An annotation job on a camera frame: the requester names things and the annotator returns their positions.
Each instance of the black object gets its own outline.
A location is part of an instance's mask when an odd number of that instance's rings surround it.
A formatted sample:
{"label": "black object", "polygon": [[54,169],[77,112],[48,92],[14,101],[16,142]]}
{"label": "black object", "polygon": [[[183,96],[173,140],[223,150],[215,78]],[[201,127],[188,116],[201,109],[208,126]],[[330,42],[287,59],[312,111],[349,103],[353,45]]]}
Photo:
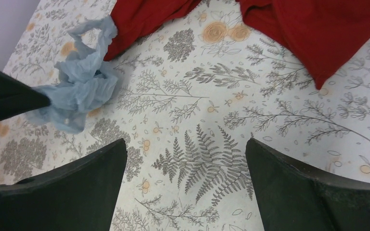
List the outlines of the black object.
{"label": "black object", "polygon": [[370,183],[323,171],[255,139],[246,158],[265,231],[370,231]]}
{"label": "black object", "polygon": [[109,231],[127,151],[124,140],[52,171],[0,185],[0,231]]}
{"label": "black object", "polygon": [[47,96],[0,71],[0,121],[49,105]]}

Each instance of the crumpled plastic bag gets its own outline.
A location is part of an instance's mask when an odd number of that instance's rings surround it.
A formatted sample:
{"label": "crumpled plastic bag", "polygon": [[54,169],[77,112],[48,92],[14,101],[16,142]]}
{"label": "crumpled plastic bag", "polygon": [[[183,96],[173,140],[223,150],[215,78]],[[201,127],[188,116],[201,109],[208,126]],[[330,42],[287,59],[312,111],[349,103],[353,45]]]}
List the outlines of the crumpled plastic bag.
{"label": "crumpled plastic bag", "polygon": [[[94,28],[101,30],[95,49],[81,40],[82,34]],[[77,51],[54,66],[59,70],[60,83],[33,88],[47,95],[51,106],[27,112],[26,117],[32,123],[51,122],[58,130],[76,134],[84,130],[87,113],[110,99],[119,79],[110,63],[103,61],[117,28],[108,15],[81,24],[69,35],[74,38]]]}

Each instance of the botanical pattern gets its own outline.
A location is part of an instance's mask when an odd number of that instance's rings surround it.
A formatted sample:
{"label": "botanical pattern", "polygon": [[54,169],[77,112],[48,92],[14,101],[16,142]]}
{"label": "botanical pattern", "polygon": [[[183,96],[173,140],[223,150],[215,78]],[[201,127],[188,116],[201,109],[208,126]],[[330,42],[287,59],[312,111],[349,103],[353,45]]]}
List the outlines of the botanical pattern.
{"label": "botanical pattern", "polygon": [[215,143],[212,135],[202,131],[197,126],[198,144],[191,140],[188,132],[185,132],[185,149],[181,148],[178,139],[173,142],[173,152],[165,149],[165,155],[160,154],[159,159],[152,165],[162,170],[163,175],[168,175],[172,182],[178,175],[177,185],[181,188],[185,181],[185,193],[203,181],[196,195],[196,202],[209,191],[212,195],[212,205],[216,206],[227,194],[246,189],[250,199],[253,198],[253,186],[251,184],[249,169],[246,158],[241,150],[235,148],[235,142],[229,134],[219,127],[223,137],[223,148]]}
{"label": "botanical pattern", "polygon": [[40,170],[46,158],[47,147],[39,139],[22,138],[19,142],[9,141],[0,156],[3,172],[19,181],[32,176],[33,170]]}
{"label": "botanical pattern", "polygon": [[[166,79],[161,82],[150,70],[142,71],[138,78],[140,81],[136,89],[128,86],[121,88],[117,102],[118,109],[125,109],[131,115],[141,114],[152,108],[155,114],[168,111],[171,121],[180,123],[196,115],[200,111],[199,101],[207,98],[191,94],[192,86],[186,80]],[[176,106],[180,99],[185,99],[186,103]]]}
{"label": "botanical pattern", "polygon": [[[57,83],[54,64],[76,49],[67,31],[115,3],[41,0],[4,72],[30,86]],[[94,48],[98,33],[83,42]],[[289,50],[243,24],[238,2],[203,0],[110,63],[121,88],[81,134],[23,115],[0,122],[0,184],[123,138],[128,161],[110,230],[263,231],[244,155],[250,138],[370,182],[370,40],[316,90]]]}
{"label": "botanical pattern", "polygon": [[167,51],[168,59],[172,62],[184,62],[190,53],[195,50],[193,42],[195,41],[194,31],[191,29],[177,31],[164,46]]}

